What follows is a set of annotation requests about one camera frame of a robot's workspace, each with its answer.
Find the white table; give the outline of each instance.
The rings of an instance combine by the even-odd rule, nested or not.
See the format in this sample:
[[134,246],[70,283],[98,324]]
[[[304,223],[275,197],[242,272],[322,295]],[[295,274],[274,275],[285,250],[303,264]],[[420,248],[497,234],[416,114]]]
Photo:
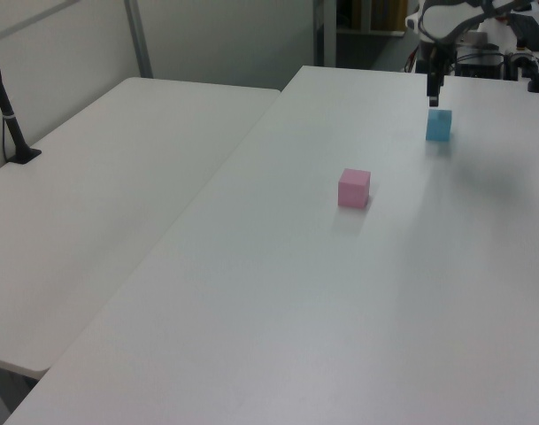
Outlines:
[[39,378],[279,95],[130,79],[0,169],[0,367]]
[[539,95],[425,86],[303,68],[8,425],[539,424]]

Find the white wall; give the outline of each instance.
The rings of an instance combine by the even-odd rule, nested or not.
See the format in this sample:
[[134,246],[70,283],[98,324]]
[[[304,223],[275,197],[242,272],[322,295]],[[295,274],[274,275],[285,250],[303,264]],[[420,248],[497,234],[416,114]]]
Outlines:
[[[27,7],[34,1],[22,3]],[[127,77],[139,75],[121,0],[80,0],[0,39],[0,66],[28,144]],[[0,113],[0,166],[1,126]],[[6,142],[11,148],[11,138]]]
[[0,0],[0,34],[73,0]]
[[313,0],[139,0],[155,78],[283,89],[314,63]]

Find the cube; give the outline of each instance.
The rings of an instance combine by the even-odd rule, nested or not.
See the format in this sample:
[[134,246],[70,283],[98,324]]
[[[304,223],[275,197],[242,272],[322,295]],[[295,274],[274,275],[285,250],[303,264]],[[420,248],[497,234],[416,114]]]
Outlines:
[[452,111],[430,109],[428,111],[427,140],[448,142],[450,140],[451,125]]
[[343,170],[338,182],[338,205],[364,209],[369,198],[369,171]]

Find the microphone stand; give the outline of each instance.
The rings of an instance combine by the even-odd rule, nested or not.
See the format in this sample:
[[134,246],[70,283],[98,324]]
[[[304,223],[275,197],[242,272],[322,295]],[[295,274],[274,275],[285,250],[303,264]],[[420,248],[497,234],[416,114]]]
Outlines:
[[19,128],[18,120],[15,118],[12,104],[5,92],[4,84],[2,83],[2,75],[0,73],[0,109],[4,116],[4,121],[10,130],[13,143],[15,144],[15,156],[8,159],[8,162],[14,162],[16,164],[26,164],[31,159],[39,156],[41,151],[38,149],[32,149],[25,143],[21,129]]

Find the blue cube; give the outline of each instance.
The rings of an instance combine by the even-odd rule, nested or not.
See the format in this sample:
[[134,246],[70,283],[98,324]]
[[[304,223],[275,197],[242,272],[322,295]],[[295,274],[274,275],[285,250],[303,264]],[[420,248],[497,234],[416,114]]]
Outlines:
[[448,142],[450,140],[451,125],[452,111],[445,111],[444,109],[428,110],[427,140]]

